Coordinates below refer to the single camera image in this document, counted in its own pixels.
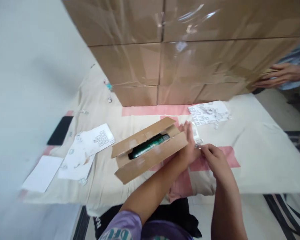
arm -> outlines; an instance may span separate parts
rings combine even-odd
[[[173,182],[201,154],[198,149],[195,149],[191,122],[186,121],[184,126],[181,124],[179,130],[185,131],[188,145],[139,186],[120,209],[120,211],[128,210],[138,214],[142,225],[157,209]]]
[[[217,180],[211,239],[247,240],[239,189],[225,155],[212,144],[204,145],[202,152]]]

stack of cardboard boxes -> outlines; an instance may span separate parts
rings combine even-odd
[[[300,0],[64,0],[123,106],[247,93],[300,43]]]

open cardboard box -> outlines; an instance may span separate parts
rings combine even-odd
[[[119,167],[115,175],[123,184],[127,184],[188,144],[186,135],[184,132],[180,132],[174,123],[175,120],[165,117],[112,146],[111,158],[116,158]],[[128,154],[134,147],[159,133],[168,134],[170,138],[141,156],[129,159]]]

purple shirt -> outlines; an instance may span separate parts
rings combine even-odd
[[[188,232],[172,222],[155,220],[147,222],[142,227],[140,217],[136,213],[130,211],[119,212],[109,223],[99,239],[193,240]]]

hand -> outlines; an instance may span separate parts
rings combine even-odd
[[[227,183],[234,180],[226,156],[219,148],[212,144],[206,144],[201,146],[201,151],[205,155],[208,165],[218,181]]]
[[[188,145],[182,148],[178,155],[182,161],[185,161],[187,166],[194,162],[200,155],[201,152],[198,148],[196,148],[196,143],[193,139],[193,131],[192,131],[192,123],[186,121],[185,124],[181,124],[179,126],[179,131],[184,132],[187,137]]]
[[[279,71],[264,75],[259,82],[254,84],[254,87],[276,88],[286,82],[300,81],[300,65],[283,63],[274,64],[271,68]]]

